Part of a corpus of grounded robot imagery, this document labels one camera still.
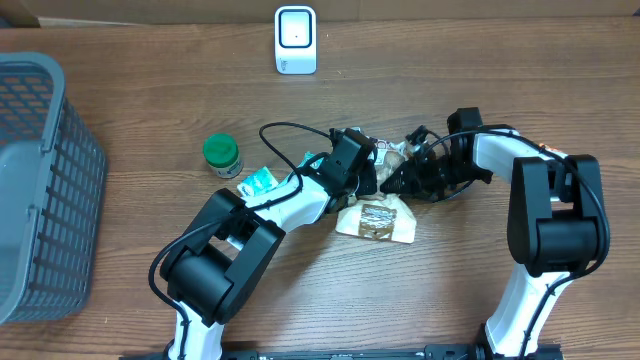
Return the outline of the teal snack packet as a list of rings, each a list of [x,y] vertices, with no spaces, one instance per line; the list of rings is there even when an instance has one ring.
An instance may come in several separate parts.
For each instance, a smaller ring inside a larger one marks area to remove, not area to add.
[[[318,169],[326,157],[326,153],[312,154],[310,152],[306,152],[296,169],[287,175],[278,184],[278,187],[287,185],[290,181],[297,179],[299,175],[304,176],[309,169]]]

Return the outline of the beige brown snack pouch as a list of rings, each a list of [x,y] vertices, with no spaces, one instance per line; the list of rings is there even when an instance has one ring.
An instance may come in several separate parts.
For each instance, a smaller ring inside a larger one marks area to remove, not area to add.
[[[354,237],[411,244],[417,220],[395,193],[383,193],[381,185],[408,159],[407,143],[374,139],[376,150],[359,175],[359,187],[337,215],[335,231]]]

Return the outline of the small teal tissue pack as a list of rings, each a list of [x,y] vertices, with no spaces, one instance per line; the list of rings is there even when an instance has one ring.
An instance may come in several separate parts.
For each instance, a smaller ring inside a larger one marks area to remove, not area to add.
[[[243,197],[254,197],[266,194],[278,185],[278,180],[264,166],[242,180],[237,185],[237,190]]]

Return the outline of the orange tissue pack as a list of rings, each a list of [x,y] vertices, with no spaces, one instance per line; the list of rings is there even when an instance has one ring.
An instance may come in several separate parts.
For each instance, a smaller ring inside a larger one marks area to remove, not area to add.
[[[550,152],[550,153],[556,154],[556,155],[558,155],[558,156],[560,156],[560,157],[562,157],[562,158],[566,158],[566,157],[568,156],[568,154],[566,154],[566,153],[564,153],[564,152],[562,152],[562,151],[560,151],[560,150],[558,150],[558,149],[556,149],[556,148],[553,148],[553,147],[547,146],[547,145],[545,145],[545,144],[539,144],[539,145],[540,145],[540,148],[541,148],[541,149],[543,149],[543,150],[545,150],[545,151],[547,151],[547,152]]]

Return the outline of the green lid white jar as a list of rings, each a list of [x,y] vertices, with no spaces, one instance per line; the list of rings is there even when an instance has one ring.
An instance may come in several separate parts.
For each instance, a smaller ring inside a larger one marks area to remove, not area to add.
[[[229,134],[216,133],[203,144],[205,161],[215,175],[231,179],[240,174],[244,163],[236,140]]]

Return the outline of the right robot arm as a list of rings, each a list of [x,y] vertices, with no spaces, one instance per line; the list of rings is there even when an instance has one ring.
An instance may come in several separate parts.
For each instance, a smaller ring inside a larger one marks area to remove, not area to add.
[[[537,144],[511,126],[486,125],[476,107],[447,119],[448,135],[407,136],[414,155],[381,184],[384,193],[442,201],[475,181],[510,186],[506,237],[515,261],[495,312],[469,345],[428,345],[428,359],[560,359],[540,332],[562,292],[606,259],[611,230],[599,163]]]

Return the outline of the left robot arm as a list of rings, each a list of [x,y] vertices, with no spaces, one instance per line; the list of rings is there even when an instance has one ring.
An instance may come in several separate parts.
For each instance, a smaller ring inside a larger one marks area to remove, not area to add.
[[[176,311],[175,337],[162,358],[221,358],[225,324],[244,306],[285,235],[347,205],[376,146],[353,129],[326,136],[331,152],[295,167],[281,187],[244,198],[216,191],[153,260],[150,288]],[[165,291],[154,284],[157,277],[166,281]]]

